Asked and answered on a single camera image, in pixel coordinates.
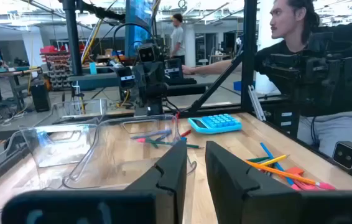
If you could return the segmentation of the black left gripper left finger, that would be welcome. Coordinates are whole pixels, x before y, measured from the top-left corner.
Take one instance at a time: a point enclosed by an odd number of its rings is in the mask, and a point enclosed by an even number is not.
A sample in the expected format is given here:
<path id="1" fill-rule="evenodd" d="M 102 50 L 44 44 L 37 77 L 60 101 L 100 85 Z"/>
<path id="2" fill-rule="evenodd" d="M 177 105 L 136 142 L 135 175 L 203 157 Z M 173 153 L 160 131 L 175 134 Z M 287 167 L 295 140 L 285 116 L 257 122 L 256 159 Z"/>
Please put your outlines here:
<path id="1" fill-rule="evenodd" d="M 125 190 L 133 193 L 125 224 L 182 224 L 187 144 L 180 140 Z"/>

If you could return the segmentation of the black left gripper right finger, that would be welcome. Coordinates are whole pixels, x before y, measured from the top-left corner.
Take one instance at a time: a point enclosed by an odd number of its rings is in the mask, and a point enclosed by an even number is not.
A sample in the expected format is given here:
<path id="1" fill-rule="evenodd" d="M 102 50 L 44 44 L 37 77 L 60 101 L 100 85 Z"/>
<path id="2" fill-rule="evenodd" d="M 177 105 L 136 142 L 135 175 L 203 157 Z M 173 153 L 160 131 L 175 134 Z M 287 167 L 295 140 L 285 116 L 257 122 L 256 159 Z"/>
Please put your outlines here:
<path id="1" fill-rule="evenodd" d="M 206 143 L 206 175 L 219 224 L 298 224 L 301 197 L 214 141 Z"/>

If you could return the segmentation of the green pencil pink eraser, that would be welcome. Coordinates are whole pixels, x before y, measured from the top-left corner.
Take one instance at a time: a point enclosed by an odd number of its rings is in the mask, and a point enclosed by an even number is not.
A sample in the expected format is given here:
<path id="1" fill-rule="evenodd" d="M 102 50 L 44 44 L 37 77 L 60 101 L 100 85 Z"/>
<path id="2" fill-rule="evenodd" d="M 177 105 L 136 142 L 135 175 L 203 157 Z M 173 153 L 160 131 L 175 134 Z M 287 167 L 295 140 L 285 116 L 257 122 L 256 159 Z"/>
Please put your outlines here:
<path id="1" fill-rule="evenodd" d="M 175 144 L 172 142 L 155 141 L 155 140 L 144 139 L 144 138 L 137 139 L 137 141 L 141 142 L 141 143 L 148 142 L 148 143 L 152 143 L 152 144 L 161 144 L 161 145 L 169 145 L 169 146 L 172 146 Z M 193 148 L 193 149 L 203 149 L 203 147 L 198 146 L 198 145 L 193 145 L 193 144 L 187 144 L 186 146 L 189 148 Z"/>

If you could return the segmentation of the grey pen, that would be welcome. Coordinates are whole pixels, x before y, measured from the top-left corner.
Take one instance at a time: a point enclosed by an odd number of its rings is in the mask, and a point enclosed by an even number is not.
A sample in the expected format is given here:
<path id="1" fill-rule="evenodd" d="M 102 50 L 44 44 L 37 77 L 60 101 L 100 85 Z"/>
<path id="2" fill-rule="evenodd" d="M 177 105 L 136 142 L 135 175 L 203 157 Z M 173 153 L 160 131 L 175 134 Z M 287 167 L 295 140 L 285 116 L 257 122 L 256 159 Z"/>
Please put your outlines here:
<path id="1" fill-rule="evenodd" d="M 151 136 L 156 136 L 156 135 L 164 135 L 164 134 L 171 134 L 172 130 L 171 129 L 163 129 L 160 131 L 154 131 L 154 132 L 149 132 L 145 134 L 138 134 L 135 136 L 131 136 L 131 139 L 140 139 L 140 138 L 148 138 Z"/>

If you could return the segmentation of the yellow pencil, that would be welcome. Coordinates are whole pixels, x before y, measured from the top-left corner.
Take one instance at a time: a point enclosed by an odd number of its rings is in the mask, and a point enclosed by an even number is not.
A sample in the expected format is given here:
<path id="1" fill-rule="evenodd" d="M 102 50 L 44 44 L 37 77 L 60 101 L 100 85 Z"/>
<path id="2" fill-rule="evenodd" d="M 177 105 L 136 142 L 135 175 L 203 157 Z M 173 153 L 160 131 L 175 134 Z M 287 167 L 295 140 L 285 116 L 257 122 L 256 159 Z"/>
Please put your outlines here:
<path id="1" fill-rule="evenodd" d="M 268 166 L 268 165 L 274 164 L 276 162 L 282 161 L 282 160 L 288 158 L 288 156 L 289 155 L 282 155 L 282 156 L 279 156 L 279 157 L 275 157 L 273 159 L 270 159 L 269 161 L 261 163 L 261 165 Z"/>

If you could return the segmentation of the blue pencil pink eraser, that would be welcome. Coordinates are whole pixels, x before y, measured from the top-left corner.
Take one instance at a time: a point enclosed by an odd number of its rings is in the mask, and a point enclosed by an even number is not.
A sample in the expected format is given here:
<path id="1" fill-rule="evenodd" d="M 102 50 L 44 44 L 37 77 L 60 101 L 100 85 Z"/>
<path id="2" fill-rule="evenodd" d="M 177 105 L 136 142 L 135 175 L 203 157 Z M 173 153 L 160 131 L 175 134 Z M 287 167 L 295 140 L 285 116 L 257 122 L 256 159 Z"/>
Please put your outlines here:
<path id="1" fill-rule="evenodd" d="M 261 147 L 263 148 L 263 150 L 266 152 L 266 154 L 269 156 L 269 158 L 270 158 L 270 159 L 274 159 L 274 156 L 272 155 L 272 153 L 270 152 L 270 150 L 268 150 L 268 148 L 266 147 L 266 145 L 265 145 L 263 142 L 261 142 L 260 145 L 261 145 Z M 276 167 L 278 170 L 280 170 L 280 171 L 284 171 L 284 169 L 282 168 L 282 166 L 281 166 L 278 162 L 275 163 L 275 167 Z M 286 179 L 287 183 L 288 183 L 294 190 L 301 190 L 301 188 L 298 187 L 298 186 L 292 181 L 291 178 L 286 177 L 285 179 Z"/>

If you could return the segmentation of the orange pencil pink eraser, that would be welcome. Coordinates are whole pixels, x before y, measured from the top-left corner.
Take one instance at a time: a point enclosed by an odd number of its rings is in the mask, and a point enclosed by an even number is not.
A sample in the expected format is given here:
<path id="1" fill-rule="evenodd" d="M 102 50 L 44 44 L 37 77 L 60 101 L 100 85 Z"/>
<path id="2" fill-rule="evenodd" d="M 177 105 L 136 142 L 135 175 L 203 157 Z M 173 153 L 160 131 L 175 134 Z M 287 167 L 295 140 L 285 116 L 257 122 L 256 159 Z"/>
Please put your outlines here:
<path id="1" fill-rule="evenodd" d="M 300 181 L 300 182 L 303 182 L 303 183 L 306 183 L 306 184 L 309 184 L 309 185 L 317 186 L 320 189 L 324 189 L 324 190 L 335 190 L 336 189 L 334 186 L 332 186 L 332 185 L 330 185 L 328 183 L 317 182 L 315 180 L 307 179 L 307 178 L 301 177 L 299 175 L 294 175 L 294 174 L 291 174 L 291 173 L 288 173 L 288 172 L 284 172 L 284 171 L 281 171 L 281 170 L 278 170 L 278 169 L 273 169 L 273 168 L 270 168 L 270 167 L 267 167 L 267 166 L 264 166 L 264 165 L 260 165 L 260 164 L 257 164 L 257 163 L 253 163 L 253 162 L 250 162 L 250 161 L 247 161 L 247 160 L 245 160 L 245 163 L 247 163 L 250 166 L 253 166 L 253 167 L 257 168 L 257 169 L 262 169 L 262 170 L 265 170 L 265 171 L 268 171 L 268 172 L 272 172 L 274 174 L 281 175 L 281 176 L 284 176 L 284 177 L 288 177 L 290 179 L 294 179 L 294 180 L 297 180 L 297 181 Z"/>

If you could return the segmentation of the blue display panel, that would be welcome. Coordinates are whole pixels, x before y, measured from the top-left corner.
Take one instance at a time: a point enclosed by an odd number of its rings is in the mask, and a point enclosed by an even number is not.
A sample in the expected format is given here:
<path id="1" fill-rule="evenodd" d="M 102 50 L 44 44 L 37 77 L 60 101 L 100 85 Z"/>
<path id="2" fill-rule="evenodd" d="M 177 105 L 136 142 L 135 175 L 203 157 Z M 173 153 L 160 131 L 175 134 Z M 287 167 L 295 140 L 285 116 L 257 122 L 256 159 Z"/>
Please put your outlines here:
<path id="1" fill-rule="evenodd" d="M 126 0 L 125 56 L 135 57 L 140 42 L 150 39 L 152 13 L 156 0 Z"/>

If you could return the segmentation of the red eraser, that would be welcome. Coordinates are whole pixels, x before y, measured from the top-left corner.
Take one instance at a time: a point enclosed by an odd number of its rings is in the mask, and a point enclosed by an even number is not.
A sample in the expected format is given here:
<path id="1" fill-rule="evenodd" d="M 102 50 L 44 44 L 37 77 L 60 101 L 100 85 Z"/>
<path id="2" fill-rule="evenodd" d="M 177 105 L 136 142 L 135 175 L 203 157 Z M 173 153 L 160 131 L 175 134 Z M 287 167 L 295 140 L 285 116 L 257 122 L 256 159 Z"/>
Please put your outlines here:
<path id="1" fill-rule="evenodd" d="M 302 170 L 301 168 L 294 166 L 291 167 L 287 170 L 285 170 L 287 173 L 293 174 L 293 175 L 299 175 L 299 176 L 303 176 L 304 174 L 304 170 Z"/>

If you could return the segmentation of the teal calculator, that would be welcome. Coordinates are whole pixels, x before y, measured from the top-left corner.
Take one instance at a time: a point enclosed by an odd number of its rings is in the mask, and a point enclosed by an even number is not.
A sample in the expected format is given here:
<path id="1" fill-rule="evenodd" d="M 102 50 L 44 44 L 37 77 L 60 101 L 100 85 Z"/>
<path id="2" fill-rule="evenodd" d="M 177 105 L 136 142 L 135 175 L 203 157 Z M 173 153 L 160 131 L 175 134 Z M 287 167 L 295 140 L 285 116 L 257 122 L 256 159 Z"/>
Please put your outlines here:
<path id="1" fill-rule="evenodd" d="M 219 134 L 239 131 L 242 128 L 240 120 L 230 114 L 217 114 L 201 118 L 189 118 L 189 124 L 201 134 Z"/>

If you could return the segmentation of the silver aluminium bars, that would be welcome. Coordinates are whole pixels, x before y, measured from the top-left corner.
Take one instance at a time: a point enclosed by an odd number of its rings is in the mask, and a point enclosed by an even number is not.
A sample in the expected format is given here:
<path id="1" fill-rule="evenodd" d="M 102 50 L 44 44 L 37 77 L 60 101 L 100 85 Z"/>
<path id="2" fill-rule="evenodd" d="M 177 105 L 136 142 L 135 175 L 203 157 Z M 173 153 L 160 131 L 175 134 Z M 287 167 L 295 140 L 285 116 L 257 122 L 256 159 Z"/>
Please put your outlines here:
<path id="1" fill-rule="evenodd" d="M 259 98 L 256 95 L 255 89 L 252 85 L 248 86 L 248 94 L 251 99 L 252 107 L 254 108 L 254 112 L 256 114 L 256 118 L 260 121 L 265 121 L 266 116 L 264 114 L 264 111 L 261 107 Z"/>

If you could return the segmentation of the red parts bin rack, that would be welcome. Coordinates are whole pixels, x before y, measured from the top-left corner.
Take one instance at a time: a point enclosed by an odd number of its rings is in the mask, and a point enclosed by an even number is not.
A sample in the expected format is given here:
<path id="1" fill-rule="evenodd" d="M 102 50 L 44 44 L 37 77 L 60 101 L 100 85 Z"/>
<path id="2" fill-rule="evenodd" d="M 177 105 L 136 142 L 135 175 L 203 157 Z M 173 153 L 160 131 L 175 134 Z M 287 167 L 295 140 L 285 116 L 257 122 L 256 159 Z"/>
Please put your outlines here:
<path id="1" fill-rule="evenodd" d="M 70 53 L 49 45 L 40 49 L 42 61 L 47 65 L 47 76 L 52 90 L 71 88 L 72 61 Z"/>

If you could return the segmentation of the black computer tower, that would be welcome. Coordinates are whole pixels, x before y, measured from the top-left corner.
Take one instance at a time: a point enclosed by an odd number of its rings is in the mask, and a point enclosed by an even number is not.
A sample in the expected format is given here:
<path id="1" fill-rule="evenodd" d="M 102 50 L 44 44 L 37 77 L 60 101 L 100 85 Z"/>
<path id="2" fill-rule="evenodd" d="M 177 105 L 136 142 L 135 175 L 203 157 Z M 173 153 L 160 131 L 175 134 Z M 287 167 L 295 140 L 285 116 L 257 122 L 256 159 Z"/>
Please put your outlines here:
<path id="1" fill-rule="evenodd" d="M 50 97 L 45 84 L 33 85 L 30 91 L 36 112 L 51 110 Z"/>

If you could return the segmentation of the grey workbench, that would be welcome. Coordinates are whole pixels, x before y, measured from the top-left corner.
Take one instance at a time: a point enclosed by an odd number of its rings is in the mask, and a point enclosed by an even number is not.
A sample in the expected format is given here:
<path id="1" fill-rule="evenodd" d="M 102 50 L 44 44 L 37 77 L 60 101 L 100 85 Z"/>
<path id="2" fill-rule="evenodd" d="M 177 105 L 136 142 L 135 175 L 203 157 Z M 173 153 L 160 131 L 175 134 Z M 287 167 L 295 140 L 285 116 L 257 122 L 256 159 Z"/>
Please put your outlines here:
<path id="1" fill-rule="evenodd" d="M 28 97 L 28 94 L 22 93 L 22 90 L 28 90 L 31 86 L 34 85 L 44 85 L 44 79 L 40 77 L 33 78 L 31 81 L 29 81 L 27 84 L 22 84 L 18 85 L 16 83 L 16 78 L 18 76 L 23 76 L 25 74 L 33 74 L 34 72 L 37 72 L 38 74 L 43 74 L 42 69 L 39 68 L 33 68 L 29 70 L 20 70 L 20 71 L 14 71 L 14 72 L 0 72 L 0 78 L 5 78 L 9 81 L 9 84 L 11 86 L 11 91 L 13 94 L 13 99 L 14 101 L 8 101 L 8 99 L 0 101 L 0 106 L 11 106 L 11 105 L 16 105 L 17 110 L 21 111 L 25 105 L 22 105 L 24 103 L 24 98 Z"/>

